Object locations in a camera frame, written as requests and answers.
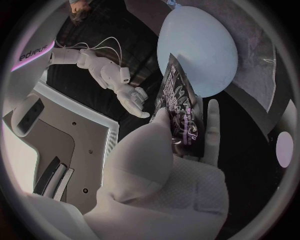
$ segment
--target balloon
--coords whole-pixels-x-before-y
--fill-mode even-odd
[[[213,16],[196,7],[178,7],[163,22],[157,45],[163,75],[170,53],[202,98],[223,91],[238,68],[238,52],[229,32]]]

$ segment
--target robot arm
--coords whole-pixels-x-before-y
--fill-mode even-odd
[[[148,99],[141,87],[132,87],[128,67],[120,67],[106,57],[97,57],[90,49],[53,48],[49,65],[77,64],[79,68],[88,69],[92,77],[104,89],[111,89],[117,95],[122,106],[132,115],[148,118],[143,112],[143,104]]]

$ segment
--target pink light strip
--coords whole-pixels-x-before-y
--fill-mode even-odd
[[[17,65],[17,66],[14,66],[14,67],[11,69],[10,72],[13,72],[14,70],[17,70],[17,69],[19,69],[20,67],[23,67],[24,65],[26,65],[26,64],[32,62],[33,60],[39,58],[40,56],[42,56],[42,55],[48,53],[48,52],[54,47],[54,44],[55,44],[55,41],[53,41],[53,43],[50,45],[50,47],[49,47],[46,51],[43,51],[43,52],[41,52],[40,54],[36,55],[35,57],[30,58],[30,59],[28,59],[28,60],[22,62],[21,64],[19,64],[19,65]]]

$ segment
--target hair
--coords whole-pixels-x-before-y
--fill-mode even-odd
[[[76,26],[80,25],[84,19],[86,19],[91,14],[91,10],[88,9],[80,9],[76,13],[71,12],[70,13],[70,19],[72,23]]]

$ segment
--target dark snack package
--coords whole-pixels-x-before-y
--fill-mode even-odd
[[[173,153],[179,156],[203,157],[205,131],[202,106],[197,103],[197,96],[183,68],[172,54],[150,122],[160,108],[166,108],[169,113]]]

